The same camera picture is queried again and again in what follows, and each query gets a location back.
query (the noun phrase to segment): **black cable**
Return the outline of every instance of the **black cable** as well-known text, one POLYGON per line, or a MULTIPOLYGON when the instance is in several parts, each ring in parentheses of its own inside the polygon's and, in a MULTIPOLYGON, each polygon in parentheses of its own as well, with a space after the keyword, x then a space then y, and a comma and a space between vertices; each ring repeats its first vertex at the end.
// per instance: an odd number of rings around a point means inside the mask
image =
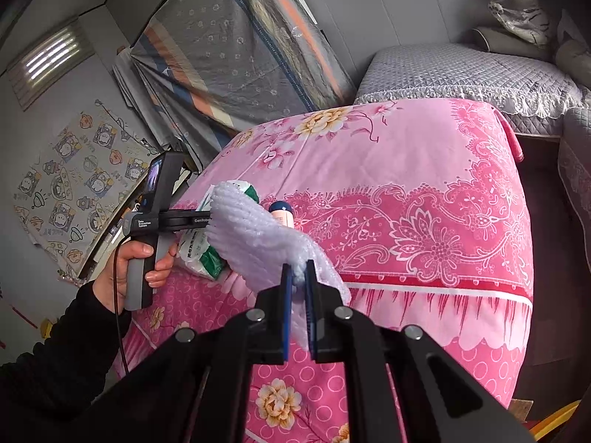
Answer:
POLYGON ((119 248, 125 241, 125 238, 117 243, 115 251, 113 252, 113 308, 115 310, 115 320, 117 322, 117 338, 119 339, 119 353, 121 354, 121 361, 123 362, 123 369, 125 375, 129 374, 129 368, 127 366, 127 359, 125 358, 125 350, 123 349, 123 337, 121 336, 121 327, 119 325, 119 305, 117 304, 117 256, 119 254, 119 248))

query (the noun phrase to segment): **green and white plastic package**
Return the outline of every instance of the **green and white plastic package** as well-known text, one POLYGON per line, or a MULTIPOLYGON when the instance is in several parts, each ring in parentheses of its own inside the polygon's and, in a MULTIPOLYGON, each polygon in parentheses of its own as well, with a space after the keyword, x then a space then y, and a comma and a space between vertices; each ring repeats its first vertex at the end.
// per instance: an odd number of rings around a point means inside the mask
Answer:
MULTIPOLYGON (((241 192, 250 196, 257 203, 259 202, 258 195, 249 182, 241 180, 229 180, 228 182, 233 183, 241 192)), ((211 209, 210 202, 213 189, 214 185, 209 187, 196 208, 197 211, 209 211, 211 209)), ((178 252, 174 263, 199 277, 217 280, 226 266, 226 260, 220 257, 216 249, 208 243, 205 229, 185 230, 181 233, 181 240, 178 244, 178 252)))

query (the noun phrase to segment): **cartoon wallpaper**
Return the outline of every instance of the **cartoon wallpaper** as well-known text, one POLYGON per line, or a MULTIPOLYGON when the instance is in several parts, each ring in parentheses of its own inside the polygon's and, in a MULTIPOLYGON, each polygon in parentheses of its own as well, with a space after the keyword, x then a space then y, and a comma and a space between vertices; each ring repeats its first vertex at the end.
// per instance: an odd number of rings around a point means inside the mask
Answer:
POLYGON ((14 188, 26 231, 72 279, 159 153, 125 128, 96 100, 41 150, 14 188))

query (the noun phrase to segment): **dark blue bottle cap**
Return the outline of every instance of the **dark blue bottle cap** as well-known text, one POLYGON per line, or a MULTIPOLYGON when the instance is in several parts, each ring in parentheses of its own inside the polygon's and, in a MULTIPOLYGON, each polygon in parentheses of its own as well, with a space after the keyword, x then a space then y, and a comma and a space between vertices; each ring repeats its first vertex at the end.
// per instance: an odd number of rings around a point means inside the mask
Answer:
POLYGON ((269 207, 269 213, 273 213, 277 210, 289 211, 292 215, 294 213, 294 209, 287 201, 276 201, 269 207))

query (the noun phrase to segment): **yellow object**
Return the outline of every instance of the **yellow object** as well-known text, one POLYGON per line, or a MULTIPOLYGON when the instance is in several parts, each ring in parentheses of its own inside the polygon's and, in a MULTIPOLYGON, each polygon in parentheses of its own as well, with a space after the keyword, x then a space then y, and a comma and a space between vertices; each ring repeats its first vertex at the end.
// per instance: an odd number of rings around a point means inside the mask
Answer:
POLYGON ((44 319, 41 323, 41 338, 44 340, 48 339, 51 336, 51 328, 53 328, 53 323, 47 318, 44 319))
POLYGON ((530 433, 534 439, 540 441, 540 439, 544 438, 552 430, 558 428, 563 423, 566 423, 577 409, 580 401, 581 400, 578 400, 570 405, 566 405, 564 408, 552 413, 549 417, 544 418, 540 423, 531 428, 530 433))

